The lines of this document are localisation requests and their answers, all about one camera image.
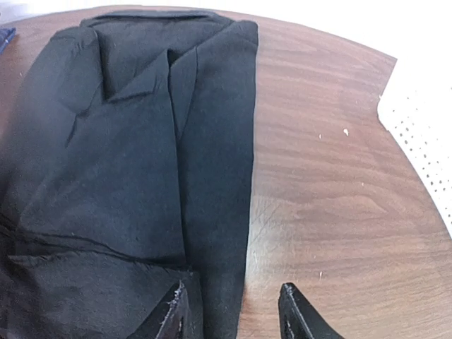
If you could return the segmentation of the black long sleeve shirt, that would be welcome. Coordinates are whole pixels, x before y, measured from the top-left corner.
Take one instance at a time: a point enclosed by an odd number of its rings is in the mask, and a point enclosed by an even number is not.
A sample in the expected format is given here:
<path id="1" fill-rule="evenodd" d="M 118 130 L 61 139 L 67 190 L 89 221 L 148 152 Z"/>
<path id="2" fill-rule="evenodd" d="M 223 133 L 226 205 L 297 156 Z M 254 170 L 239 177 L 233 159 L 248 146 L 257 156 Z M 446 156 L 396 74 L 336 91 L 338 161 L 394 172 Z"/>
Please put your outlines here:
<path id="1" fill-rule="evenodd" d="M 184 287 L 189 338 L 235 338 L 258 25 L 108 13 L 57 31 L 1 132 L 1 337 L 149 338 Z"/>

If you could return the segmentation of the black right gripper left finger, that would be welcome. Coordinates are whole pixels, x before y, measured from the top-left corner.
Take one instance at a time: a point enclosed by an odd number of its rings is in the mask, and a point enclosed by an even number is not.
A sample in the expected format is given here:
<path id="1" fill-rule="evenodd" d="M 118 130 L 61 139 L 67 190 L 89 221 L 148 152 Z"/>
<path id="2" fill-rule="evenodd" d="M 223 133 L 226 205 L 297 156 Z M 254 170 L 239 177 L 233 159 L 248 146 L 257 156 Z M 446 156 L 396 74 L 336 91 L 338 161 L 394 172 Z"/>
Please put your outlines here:
<path id="1" fill-rule="evenodd" d="M 189 298 L 182 282 L 173 284 L 130 339 L 189 337 Z"/>

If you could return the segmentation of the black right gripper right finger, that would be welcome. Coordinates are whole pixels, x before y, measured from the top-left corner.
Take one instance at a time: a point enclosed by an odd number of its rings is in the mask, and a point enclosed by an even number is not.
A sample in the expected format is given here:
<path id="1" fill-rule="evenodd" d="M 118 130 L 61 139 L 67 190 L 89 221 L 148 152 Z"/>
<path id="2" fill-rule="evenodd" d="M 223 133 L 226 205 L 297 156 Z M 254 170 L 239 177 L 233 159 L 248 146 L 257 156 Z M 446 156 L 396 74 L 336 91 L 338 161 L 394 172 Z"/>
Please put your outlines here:
<path id="1" fill-rule="evenodd" d="M 343 339 L 292 282 L 281 286 L 278 312 L 281 338 Z"/>

